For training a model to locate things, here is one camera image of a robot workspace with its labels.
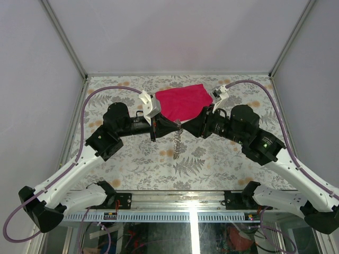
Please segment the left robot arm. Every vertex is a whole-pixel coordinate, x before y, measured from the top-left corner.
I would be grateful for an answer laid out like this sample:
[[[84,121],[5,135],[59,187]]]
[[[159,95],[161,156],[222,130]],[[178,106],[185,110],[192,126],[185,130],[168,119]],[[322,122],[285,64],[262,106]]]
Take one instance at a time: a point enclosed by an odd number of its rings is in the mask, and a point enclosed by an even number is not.
[[[115,189],[105,180],[84,190],[73,190],[89,171],[118,152],[121,137],[149,133],[151,140],[177,131],[179,126],[161,113],[147,121],[130,117],[127,105],[113,103],[103,115],[103,124],[85,141],[80,156],[69,161],[45,182],[19,191],[24,210],[42,233],[58,226],[65,216],[88,207],[112,208],[119,204]]]

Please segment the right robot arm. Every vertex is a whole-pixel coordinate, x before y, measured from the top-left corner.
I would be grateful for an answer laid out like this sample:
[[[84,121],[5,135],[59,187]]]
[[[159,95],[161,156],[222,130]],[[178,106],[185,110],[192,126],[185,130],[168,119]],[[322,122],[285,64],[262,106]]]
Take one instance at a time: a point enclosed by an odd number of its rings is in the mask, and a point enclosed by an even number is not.
[[[246,158],[280,175],[298,190],[297,194],[291,194],[251,181],[241,193],[246,208],[260,205],[289,212],[323,234],[338,229],[338,188],[320,179],[293,158],[281,140],[261,129],[260,117],[249,106],[233,107],[230,116],[222,116],[220,109],[212,108],[204,107],[182,128],[197,138],[216,134],[240,144]]]

